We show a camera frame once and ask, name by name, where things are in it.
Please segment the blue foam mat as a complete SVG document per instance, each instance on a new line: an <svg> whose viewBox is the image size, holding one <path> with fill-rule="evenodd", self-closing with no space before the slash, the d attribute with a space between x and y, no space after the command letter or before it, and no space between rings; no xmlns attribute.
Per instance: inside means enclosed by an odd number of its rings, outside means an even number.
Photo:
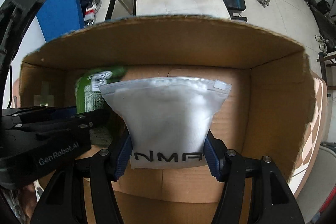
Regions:
<svg viewBox="0 0 336 224"><path fill-rule="evenodd" d="M37 19L47 43L84 27L80 0L45 0Z"/></svg>

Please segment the green snack packet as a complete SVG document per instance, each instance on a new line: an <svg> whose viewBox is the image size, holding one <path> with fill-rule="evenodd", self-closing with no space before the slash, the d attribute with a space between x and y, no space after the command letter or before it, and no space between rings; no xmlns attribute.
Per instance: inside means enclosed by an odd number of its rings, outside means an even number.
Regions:
<svg viewBox="0 0 336 224"><path fill-rule="evenodd" d="M100 86L119 82L126 75L123 66L95 68L87 71L75 84L76 110L78 114L107 108ZM90 131L91 144L108 147L115 133L106 125L97 125Z"/></svg>

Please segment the checkered table mat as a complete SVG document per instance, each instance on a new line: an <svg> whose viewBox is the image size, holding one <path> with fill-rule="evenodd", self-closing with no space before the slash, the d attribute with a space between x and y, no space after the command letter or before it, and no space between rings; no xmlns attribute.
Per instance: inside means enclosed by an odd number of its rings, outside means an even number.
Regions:
<svg viewBox="0 0 336 224"><path fill-rule="evenodd" d="M306 126L301 153L298 154L294 171L288 182L297 198L302 191L316 161L319 146L325 135L327 116L327 86L325 81L312 72L315 90L315 109L312 121Z"/></svg>

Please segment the white zip pouch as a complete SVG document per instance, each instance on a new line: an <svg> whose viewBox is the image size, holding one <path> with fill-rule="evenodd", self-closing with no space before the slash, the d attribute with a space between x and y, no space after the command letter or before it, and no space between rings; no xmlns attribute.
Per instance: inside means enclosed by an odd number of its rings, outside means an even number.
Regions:
<svg viewBox="0 0 336 224"><path fill-rule="evenodd" d="M206 164L205 139L231 85L195 77L159 77L99 89L126 124L133 146L132 169L181 169Z"/></svg>

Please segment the cardboard box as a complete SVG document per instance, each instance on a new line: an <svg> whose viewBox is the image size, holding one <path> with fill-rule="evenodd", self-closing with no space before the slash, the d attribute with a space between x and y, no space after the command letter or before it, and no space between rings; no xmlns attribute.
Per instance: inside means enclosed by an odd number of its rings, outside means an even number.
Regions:
<svg viewBox="0 0 336 224"><path fill-rule="evenodd" d="M315 108L302 44L204 16L102 23L46 43L23 59L21 106L42 102L43 83L54 106L74 106L80 75L111 65L127 67L123 80L191 76L231 84L211 131L242 156L270 156L289 181ZM128 165L112 185L125 223L211 223L223 188L207 166L132 170Z"/></svg>

